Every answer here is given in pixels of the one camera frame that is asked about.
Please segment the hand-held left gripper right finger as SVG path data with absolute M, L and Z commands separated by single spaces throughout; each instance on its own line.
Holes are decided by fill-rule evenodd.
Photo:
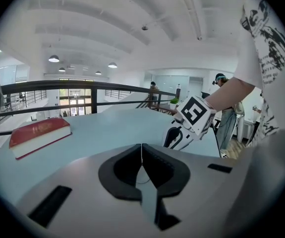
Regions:
M 180 194 L 190 179 L 190 169 L 184 162 L 148 144 L 142 144 L 142 160 L 158 198 Z

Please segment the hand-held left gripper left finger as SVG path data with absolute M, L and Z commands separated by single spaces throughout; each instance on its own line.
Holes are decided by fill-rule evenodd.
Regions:
M 103 162 L 98 171 L 99 181 L 117 199 L 141 200 L 142 193 L 136 188 L 141 166 L 141 145 L 136 144 Z

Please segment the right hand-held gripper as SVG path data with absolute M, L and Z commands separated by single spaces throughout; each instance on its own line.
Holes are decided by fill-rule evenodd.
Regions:
M 216 110 L 203 98 L 188 97 L 176 108 L 176 114 L 164 131 L 163 147 L 182 150 L 193 141 L 199 141 L 208 132 Z

